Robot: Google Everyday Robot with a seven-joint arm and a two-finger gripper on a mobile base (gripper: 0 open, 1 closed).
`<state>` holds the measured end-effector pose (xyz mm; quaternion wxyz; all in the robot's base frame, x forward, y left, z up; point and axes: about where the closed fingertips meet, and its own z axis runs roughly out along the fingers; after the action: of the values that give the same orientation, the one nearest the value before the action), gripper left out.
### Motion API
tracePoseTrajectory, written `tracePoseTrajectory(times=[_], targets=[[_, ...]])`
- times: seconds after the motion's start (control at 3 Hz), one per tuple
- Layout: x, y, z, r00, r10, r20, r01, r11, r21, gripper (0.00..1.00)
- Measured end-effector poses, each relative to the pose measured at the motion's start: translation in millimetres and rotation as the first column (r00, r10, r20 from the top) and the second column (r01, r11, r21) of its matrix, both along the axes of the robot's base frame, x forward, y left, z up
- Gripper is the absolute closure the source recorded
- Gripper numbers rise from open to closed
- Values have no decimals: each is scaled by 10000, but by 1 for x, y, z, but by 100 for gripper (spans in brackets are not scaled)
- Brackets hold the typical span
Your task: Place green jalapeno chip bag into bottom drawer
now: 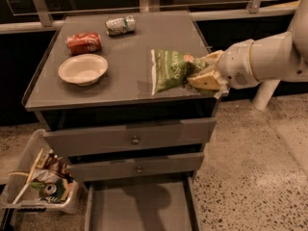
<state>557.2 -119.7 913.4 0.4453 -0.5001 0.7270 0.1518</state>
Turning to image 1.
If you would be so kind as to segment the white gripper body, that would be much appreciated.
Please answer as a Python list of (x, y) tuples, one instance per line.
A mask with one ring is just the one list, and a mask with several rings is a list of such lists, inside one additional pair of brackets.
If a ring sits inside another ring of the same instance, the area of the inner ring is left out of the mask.
[(253, 39), (231, 45), (218, 60), (218, 71), (236, 90), (254, 88), (259, 81), (254, 77), (250, 63), (250, 49)]

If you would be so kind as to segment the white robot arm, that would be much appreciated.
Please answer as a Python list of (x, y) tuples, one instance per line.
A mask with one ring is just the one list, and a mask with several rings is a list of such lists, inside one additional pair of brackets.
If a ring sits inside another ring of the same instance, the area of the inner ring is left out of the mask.
[(308, 0), (299, 0), (286, 32), (235, 43), (203, 60), (208, 66), (187, 78), (198, 90), (241, 90), (267, 81), (307, 81)]

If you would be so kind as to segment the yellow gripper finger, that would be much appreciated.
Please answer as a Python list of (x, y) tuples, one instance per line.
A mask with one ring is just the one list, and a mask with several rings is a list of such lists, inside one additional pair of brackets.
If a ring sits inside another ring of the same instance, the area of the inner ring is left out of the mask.
[(218, 62), (218, 60), (220, 59), (220, 57), (222, 56), (223, 51), (222, 50), (218, 50), (215, 52), (212, 52), (204, 57), (201, 57), (201, 60), (204, 61), (205, 63), (207, 63), (208, 65), (212, 65), (212, 64), (216, 64)]
[(187, 81), (201, 94), (214, 96), (216, 99), (229, 93), (228, 81), (215, 69), (190, 76)]

